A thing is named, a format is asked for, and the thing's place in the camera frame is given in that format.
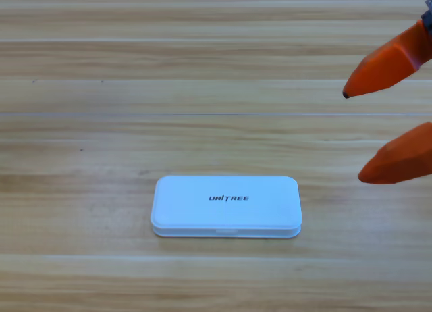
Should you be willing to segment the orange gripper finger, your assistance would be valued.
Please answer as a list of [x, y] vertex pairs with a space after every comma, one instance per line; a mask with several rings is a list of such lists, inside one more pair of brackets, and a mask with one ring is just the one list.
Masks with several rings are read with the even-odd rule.
[[431, 122], [382, 146], [358, 173], [367, 184], [396, 184], [431, 174]]
[[431, 0], [425, 3], [420, 20], [361, 61], [343, 88], [345, 98], [391, 88], [431, 61]]

